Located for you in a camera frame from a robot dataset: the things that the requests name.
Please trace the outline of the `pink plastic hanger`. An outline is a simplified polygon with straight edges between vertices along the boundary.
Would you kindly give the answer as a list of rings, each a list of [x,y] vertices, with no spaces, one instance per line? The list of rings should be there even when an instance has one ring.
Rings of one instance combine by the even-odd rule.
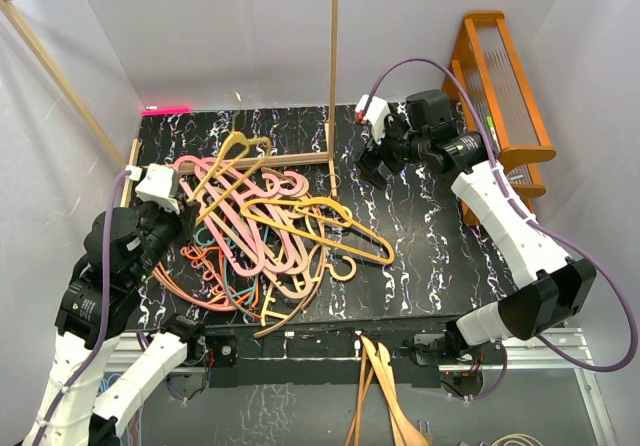
[[[280,261],[262,240],[257,222],[244,218],[232,205],[242,206],[251,199],[298,198],[308,192],[309,182],[299,173],[289,170],[280,173],[263,168],[261,173],[267,182],[265,189],[245,179],[207,215],[204,223],[216,247],[240,276],[251,277],[260,272],[275,276],[288,271],[297,274],[306,266],[307,258],[306,254],[298,251],[299,242],[293,240],[290,233],[277,229],[275,234],[280,238],[286,256],[284,262]]]
[[[214,161],[207,161],[209,159],[213,160],[214,158],[201,159],[192,155],[185,155],[175,161],[174,167],[175,169],[180,169],[182,166],[194,166],[194,172],[192,174],[201,181],[213,165]],[[196,193],[196,199],[201,202],[200,213],[204,213],[216,200],[224,196],[232,185],[226,174],[208,180],[207,185],[203,187],[206,193],[202,191]],[[204,225],[213,234],[219,247],[229,258],[235,272],[243,277],[264,274],[270,277],[270,279],[273,279],[273,271],[268,267],[274,266],[274,264],[267,258],[266,249],[261,239],[257,223],[253,220],[246,220],[234,207],[242,205],[242,202],[238,203],[239,199],[241,198],[236,188],[236,190],[231,191],[222,199],[222,201],[206,215],[202,222],[204,222]],[[239,253],[234,253],[231,250],[231,246],[227,244],[227,240],[236,246],[236,249],[244,253],[243,257],[250,262],[250,266],[243,266],[241,264]]]

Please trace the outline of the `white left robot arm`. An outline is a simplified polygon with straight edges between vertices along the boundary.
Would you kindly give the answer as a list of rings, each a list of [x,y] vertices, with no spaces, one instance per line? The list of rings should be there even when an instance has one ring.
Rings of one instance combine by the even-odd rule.
[[[201,324],[174,314],[142,354],[105,392],[99,390],[140,286],[172,245],[193,236],[198,206],[175,211],[147,201],[98,215],[84,239],[55,320],[55,354],[45,393],[25,445],[117,445],[129,420],[184,363],[206,353]]]

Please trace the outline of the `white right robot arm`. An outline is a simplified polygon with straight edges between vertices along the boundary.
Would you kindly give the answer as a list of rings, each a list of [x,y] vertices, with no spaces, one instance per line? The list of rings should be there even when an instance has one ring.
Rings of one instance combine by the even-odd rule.
[[[407,99],[406,119],[387,101],[364,95],[356,105],[357,121],[371,136],[356,165],[362,179],[386,185],[381,165],[394,174],[407,164],[422,164],[438,174],[473,212],[507,262],[515,293],[474,309],[447,323],[437,351],[466,363],[482,344],[511,337],[528,340],[576,315],[596,277],[585,259],[574,260],[549,236],[535,229],[532,214],[520,216],[512,188],[502,189],[501,164],[491,164],[482,136],[462,132],[449,98],[428,90]]]

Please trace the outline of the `wooden hangers on floor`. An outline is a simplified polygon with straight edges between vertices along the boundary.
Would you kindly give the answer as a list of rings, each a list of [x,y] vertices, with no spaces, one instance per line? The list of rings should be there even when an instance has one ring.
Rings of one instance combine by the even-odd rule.
[[[369,389],[377,386],[384,399],[386,419],[391,429],[392,445],[432,445],[429,433],[421,432],[405,415],[398,394],[389,349],[383,343],[361,335],[360,367],[357,386],[356,406],[353,413],[345,445],[359,445],[364,433],[363,413]]]

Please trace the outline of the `orange thin hanger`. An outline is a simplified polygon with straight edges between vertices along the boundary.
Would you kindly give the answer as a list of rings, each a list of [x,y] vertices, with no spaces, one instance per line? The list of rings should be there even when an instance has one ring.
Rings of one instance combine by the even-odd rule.
[[[252,286],[235,291],[227,284],[226,256],[220,247],[185,246],[181,248],[180,253],[191,262],[194,270],[201,270],[202,280],[211,284],[211,298],[208,302],[188,296],[189,301],[211,311],[237,310],[253,320],[262,319],[262,316],[254,311],[259,299],[257,276],[254,277]]]

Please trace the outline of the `beige plastic hanger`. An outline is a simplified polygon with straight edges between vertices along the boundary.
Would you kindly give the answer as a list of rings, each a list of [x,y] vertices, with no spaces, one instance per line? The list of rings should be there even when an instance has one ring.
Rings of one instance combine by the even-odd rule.
[[[285,214],[280,208],[275,208],[275,211],[277,213],[275,220],[284,219],[286,223],[291,223],[294,218],[293,213]],[[282,242],[281,251],[278,255],[267,251],[267,257],[272,259],[276,266],[285,265],[283,257],[292,259],[293,263],[283,272],[273,272],[273,279],[265,276],[269,280],[269,286],[261,309],[260,323],[263,328],[253,334],[256,340],[283,328],[307,308],[320,289],[327,264],[325,246],[285,231],[276,229],[276,233]],[[295,304],[288,314],[271,308],[276,302],[276,293],[279,293],[283,300]]]

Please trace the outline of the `teal thin hanger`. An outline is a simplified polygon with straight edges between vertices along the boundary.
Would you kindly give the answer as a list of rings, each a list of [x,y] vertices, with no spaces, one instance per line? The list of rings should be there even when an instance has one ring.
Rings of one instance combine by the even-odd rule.
[[[219,247],[216,239],[211,232],[205,232],[206,227],[201,226],[195,233],[195,243],[197,246],[204,249],[219,249],[220,259],[219,267],[223,280],[223,285],[227,287],[231,293],[232,298],[236,300],[241,306],[246,309],[255,310],[259,304],[261,286],[260,275],[251,275],[248,277],[240,276],[232,268],[231,262],[227,255]]]

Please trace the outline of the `pink tape strip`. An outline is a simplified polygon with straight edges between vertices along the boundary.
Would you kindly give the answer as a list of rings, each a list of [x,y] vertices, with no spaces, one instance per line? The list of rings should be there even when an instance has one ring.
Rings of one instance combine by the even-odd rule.
[[[159,108],[159,109],[146,109],[142,111],[142,117],[164,116],[164,115],[180,115],[190,114],[191,108],[188,107],[173,107],[173,108]]]

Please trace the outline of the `orange wooden shelf rack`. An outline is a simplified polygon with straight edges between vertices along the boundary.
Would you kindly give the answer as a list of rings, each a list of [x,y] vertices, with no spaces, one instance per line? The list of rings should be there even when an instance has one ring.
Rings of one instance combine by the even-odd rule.
[[[488,127],[510,184],[532,208],[546,193],[538,165],[552,160],[556,149],[502,12],[465,15],[449,69]]]

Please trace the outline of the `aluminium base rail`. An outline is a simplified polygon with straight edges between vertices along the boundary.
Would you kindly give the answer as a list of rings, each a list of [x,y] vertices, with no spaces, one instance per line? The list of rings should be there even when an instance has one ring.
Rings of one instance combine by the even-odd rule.
[[[593,356],[587,345],[586,337],[580,328],[552,328],[543,333],[543,337],[568,356],[589,365],[594,364]],[[503,342],[508,355],[508,369],[565,369],[574,365],[547,347],[541,340],[533,338],[521,341],[510,338]],[[484,359],[480,368],[483,371],[499,370],[503,364],[503,351],[490,343],[483,348]]]

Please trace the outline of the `wooden clothes rack frame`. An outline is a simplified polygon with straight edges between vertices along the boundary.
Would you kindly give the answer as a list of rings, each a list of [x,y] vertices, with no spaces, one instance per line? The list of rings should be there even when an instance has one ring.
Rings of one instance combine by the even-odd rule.
[[[88,106],[82,100],[79,92],[73,87],[70,80],[63,73],[59,65],[41,43],[36,33],[28,25],[23,15],[11,3],[16,0],[1,0],[1,12],[13,27],[15,32],[22,38],[25,45],[34,54],[37,61],[48,73],[49,77],[60,89],[64,97],[71,104],[72,108],[89,127],[95,140],[98,141],[101,149],[106,153],[111,163],[115,167],[123,170],[127,162],[116,146],[106,135],[96,118],[92,115]],[[326,164],[329,172],[334,172],[334,139],[335,139],[335,108],[336,108],[336,82],[337,82],[337,49],[338,49],[338,19],[339,0],[331,0],[331,20],[330,20],[330,80],[329,80],[329,106],[328,121],[325,123],[326,149],[315,153],[299,153],[286,155],[273,155],[266,153],[262,157],[236,157],[230,165],[253,173],[260,167],[291,167],[300,165]]]

